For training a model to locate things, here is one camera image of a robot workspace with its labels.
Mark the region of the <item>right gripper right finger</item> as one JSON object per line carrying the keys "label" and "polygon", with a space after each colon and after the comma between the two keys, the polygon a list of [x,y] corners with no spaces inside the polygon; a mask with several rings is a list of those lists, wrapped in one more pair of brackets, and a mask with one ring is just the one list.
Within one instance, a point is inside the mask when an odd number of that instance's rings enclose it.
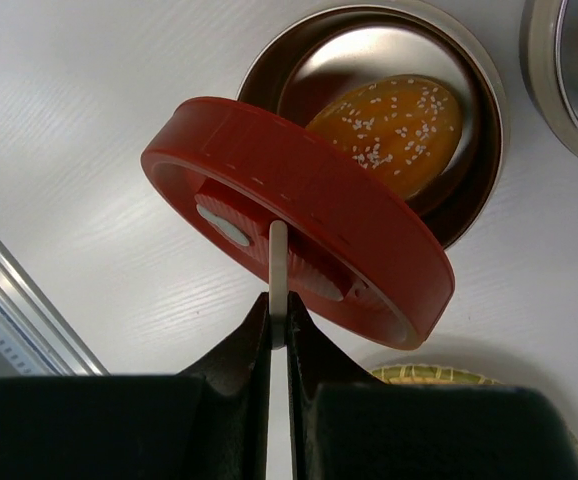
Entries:
{"label": "right gripper right finger", "polygon": [[565,422],[540,392],[506,385],[389,385],[288,297],[296,479],[578,479]]}

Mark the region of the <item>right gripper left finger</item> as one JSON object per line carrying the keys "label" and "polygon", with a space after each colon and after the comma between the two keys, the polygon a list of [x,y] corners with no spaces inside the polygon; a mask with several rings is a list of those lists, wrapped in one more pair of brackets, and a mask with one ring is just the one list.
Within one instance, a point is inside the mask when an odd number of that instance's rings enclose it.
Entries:
{"label": "right gripper left finger", "polygon": [[0,479],[261,479],[268,297],[173,375],[0,378]]}

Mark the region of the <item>red round lid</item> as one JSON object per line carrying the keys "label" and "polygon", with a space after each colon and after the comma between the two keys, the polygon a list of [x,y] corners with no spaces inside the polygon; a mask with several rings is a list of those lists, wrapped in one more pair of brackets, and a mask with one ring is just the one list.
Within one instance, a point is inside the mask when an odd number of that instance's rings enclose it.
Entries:
{"label": "red round lid", "polygon": [[443,247],[365,169],[300,126],[225,98],[183,102],[141,157],[166,202],[261,279],[268,229],[289,234],[289,286],[376,343],[418,348],[455,289]]}

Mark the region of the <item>sesame burger bun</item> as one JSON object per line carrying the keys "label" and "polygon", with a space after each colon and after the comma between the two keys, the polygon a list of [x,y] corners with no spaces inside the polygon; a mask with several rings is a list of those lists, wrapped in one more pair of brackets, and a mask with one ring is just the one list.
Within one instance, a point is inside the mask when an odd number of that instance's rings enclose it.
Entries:
{"label": "sesame burger bun", "polygon": [[396,75],[344,94],[306,129],[409,200],[449,165],[462,125],[448,88],[428,77]]}

